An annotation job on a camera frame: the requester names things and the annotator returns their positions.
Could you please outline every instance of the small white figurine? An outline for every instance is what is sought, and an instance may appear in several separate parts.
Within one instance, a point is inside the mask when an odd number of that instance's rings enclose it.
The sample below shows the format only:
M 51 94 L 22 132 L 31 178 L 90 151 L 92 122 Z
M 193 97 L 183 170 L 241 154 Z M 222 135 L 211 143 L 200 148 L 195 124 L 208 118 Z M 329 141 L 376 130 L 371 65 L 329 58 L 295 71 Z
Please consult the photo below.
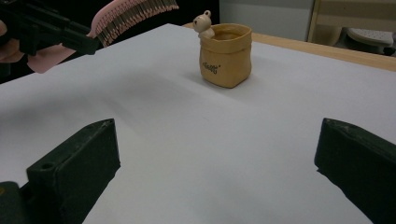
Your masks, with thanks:
M 198 33 L 198 36 L 200 38 L 212 38 L 215 35 L 215 32 L 211 28 L 212 26 L 212 20 L 210 20 L 210 16 L 212 13 L 210 13 L 209 10 L 206 10 L 204 14 L 197 16 L 193 22 L 192 25 L 194 27 L 194 31 Z

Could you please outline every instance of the wooden table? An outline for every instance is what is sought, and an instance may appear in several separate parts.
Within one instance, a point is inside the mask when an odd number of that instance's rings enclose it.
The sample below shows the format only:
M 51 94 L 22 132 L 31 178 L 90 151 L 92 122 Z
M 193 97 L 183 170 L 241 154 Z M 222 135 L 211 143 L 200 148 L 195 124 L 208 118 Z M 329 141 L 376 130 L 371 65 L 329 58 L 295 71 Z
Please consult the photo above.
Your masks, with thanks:
M 191 23 L 185 24 L 184 26 L 192 28 Z M 253 41 L 263 44 L 278 46 L 286 49 L 295 49 L 307 53 L 343 60 L 346 62 L 368 65 L 389 71 L 396 71 L 396 58 L 393 57 L 371 54 L 351 49 L 339 49 L 271 35 L 253 33 L 252 38 Z

